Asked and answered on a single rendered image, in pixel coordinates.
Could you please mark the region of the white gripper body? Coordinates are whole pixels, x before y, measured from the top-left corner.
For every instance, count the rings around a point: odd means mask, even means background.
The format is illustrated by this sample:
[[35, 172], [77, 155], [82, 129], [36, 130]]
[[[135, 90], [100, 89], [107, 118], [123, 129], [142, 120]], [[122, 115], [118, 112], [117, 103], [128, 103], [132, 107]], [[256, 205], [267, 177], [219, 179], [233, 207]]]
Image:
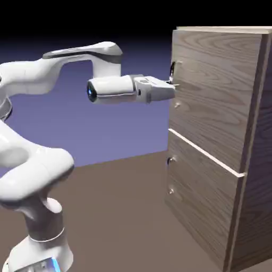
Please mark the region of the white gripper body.
[[149, 82], [149, 98], [151, 102], [170, 100], [175, 97], [175, 87], [172, 84], [158, 78], [154, 78], [153, 76], [149, 77]]

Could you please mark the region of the long curved metal handle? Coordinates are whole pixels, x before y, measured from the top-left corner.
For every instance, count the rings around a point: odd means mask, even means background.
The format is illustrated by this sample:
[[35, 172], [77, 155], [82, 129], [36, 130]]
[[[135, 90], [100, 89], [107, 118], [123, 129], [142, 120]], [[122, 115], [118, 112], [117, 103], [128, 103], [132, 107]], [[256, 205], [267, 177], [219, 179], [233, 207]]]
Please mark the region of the long curved metal handle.
[[177, 93], [176, 87], [179, 86], [179, 85], [173, 83], [173, 80], [174, 80], [175, 64], [176, 64], [176, 62], [173, 61], [173, 62], [171, 63], [171, 66], [170, 66], [169, 84], [172, 85], [172, 86], [174, 87], [174, 91], [175, 91], [175, 104], [174, 104], [174, 108], [178, 108], [178, 107], [180, 106], [181, 103], [180, 103], [180, 102], [178, 101], [178, 99], [176, 98], [176, 93]]

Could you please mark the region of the large wood cabinet door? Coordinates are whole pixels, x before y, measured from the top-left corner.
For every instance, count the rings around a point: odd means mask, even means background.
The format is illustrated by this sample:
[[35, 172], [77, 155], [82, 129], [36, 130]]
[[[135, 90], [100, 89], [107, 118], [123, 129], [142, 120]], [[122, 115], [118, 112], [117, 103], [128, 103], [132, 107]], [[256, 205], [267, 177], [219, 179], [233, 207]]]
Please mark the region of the large wood cabinet door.
[[238, 173], [262, 34], [175, 30], [172, 61], [178, 107], [173, 129]]

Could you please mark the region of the small wood cabinet door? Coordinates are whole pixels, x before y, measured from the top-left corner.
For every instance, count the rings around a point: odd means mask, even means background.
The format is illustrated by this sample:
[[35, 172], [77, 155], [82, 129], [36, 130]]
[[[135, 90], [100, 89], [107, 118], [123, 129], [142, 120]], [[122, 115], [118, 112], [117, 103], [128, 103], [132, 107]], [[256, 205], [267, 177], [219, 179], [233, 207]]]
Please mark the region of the small wood cabinet door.
[[166, 195], [167, 205], [218, 268], [227, 271], [240, 178], [172, 132], [168, 134], [167, 155], [176, 158], [176, 191]]

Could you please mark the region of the light wood cabinet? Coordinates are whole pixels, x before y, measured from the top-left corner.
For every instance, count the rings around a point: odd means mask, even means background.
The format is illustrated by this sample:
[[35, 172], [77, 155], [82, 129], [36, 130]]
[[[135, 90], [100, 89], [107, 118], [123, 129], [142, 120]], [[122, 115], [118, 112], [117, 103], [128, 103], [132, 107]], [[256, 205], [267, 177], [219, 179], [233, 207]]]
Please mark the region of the light wood cabinet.
[[236, 187], [227, 271], [241, 272], [272, 259], [272, 27], [177, 27], [175, 30], [262, 34], [256, 82], [248, 122], [244, 172], [238, 173], [172, 128], [169, 129], [240, 181]]

